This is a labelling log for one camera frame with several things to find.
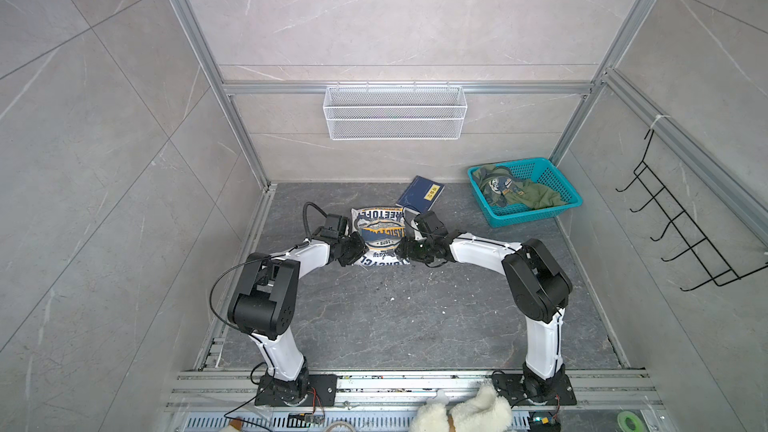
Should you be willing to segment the green tank top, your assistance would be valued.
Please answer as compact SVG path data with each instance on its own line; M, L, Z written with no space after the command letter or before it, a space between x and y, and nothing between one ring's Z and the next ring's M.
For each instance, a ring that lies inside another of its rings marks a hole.
M523 205L539 210L567 205L559 192L530 179L521 179L506 166L480 166L471 173L471 178L492 207Z

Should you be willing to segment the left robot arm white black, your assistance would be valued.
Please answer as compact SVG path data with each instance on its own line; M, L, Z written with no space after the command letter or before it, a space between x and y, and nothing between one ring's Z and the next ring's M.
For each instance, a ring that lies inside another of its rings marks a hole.
M346 216L307 202L302 222L305 236L298 244L280 252L253 252L226 271L239 270L240 275L226 315L215 315L258 348L265 367L259 391L288 405L300 404L311 392L307 359L290 330L300 278L333 262L352 265L366 252L365 242Z

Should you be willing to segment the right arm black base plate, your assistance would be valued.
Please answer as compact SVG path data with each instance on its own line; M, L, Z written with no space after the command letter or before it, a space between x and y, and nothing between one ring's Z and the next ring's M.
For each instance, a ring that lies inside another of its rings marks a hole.
M535 373L507 373L500 370L490 375L497 393L508 400L511 406L575 406L577 399L564 368L553 377L542 379Z

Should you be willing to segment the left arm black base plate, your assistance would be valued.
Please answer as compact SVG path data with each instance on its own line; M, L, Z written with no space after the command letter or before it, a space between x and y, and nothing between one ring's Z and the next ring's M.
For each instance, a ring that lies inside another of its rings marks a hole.
M256 405L320 407L333 406L338 377L333 374L310 374L294 381L273 379L263 375L259 380Z

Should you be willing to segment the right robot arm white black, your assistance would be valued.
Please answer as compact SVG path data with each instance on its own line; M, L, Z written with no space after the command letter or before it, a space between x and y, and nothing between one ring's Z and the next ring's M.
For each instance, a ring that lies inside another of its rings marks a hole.
M476 265L506 277L514 304L526 318L527 350L520 373L493 371L490 380L512 406L577 403L562 357L562 327L570 278L538 239L505 243L450 232L430 211L415 217L416 230L396 249L398 257L427 266Z

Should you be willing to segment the white tank top navy trim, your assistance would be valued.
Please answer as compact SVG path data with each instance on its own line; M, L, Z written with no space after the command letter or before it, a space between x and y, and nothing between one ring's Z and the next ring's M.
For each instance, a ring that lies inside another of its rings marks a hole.
M397 206L375 206L351 210L352 228L366 245L366 251L355 264L364 268L409 265L397 253L406 237L404 209Z

